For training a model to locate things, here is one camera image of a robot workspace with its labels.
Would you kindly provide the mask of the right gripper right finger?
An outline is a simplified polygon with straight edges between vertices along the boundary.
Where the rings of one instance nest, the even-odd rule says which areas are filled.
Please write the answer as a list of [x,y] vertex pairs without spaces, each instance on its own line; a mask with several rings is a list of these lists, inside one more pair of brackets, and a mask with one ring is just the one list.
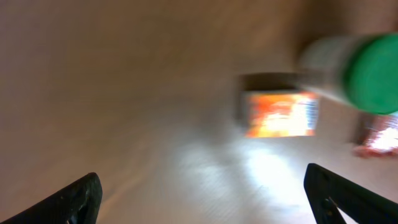
[[318,165],[309,163],[303,186],[317,224],[397,223],[397,204]]

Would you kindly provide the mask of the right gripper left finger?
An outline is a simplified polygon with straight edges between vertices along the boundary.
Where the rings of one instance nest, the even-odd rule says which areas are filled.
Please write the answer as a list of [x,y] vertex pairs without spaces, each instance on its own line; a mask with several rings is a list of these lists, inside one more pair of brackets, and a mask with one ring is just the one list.
[[98,175],[86,174],[3,224],[95,224],[103,190]]

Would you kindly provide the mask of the red Top chocolate bar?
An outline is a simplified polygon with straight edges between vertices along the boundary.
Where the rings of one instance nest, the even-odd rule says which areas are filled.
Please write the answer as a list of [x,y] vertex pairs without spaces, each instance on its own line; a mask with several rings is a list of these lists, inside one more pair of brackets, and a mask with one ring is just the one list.
[[397,113],[362,114],[353,144],[358,157],[397,157]]

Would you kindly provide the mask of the small orange snack box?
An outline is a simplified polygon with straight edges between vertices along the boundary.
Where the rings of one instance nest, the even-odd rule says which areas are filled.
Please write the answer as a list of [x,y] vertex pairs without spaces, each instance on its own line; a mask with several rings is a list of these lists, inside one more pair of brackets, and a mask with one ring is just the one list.
[[267,72],[237,79],[235,118],[248,138],[313,136],[317,94],[296,85],[296,73]]

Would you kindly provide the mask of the green lid white jar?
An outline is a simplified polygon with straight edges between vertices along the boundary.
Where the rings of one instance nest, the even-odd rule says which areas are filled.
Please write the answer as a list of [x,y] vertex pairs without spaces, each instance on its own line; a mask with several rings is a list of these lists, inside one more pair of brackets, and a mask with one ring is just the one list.
[[305,48],[295,85],[372,114],[397,112],[397,34],[324,37]]

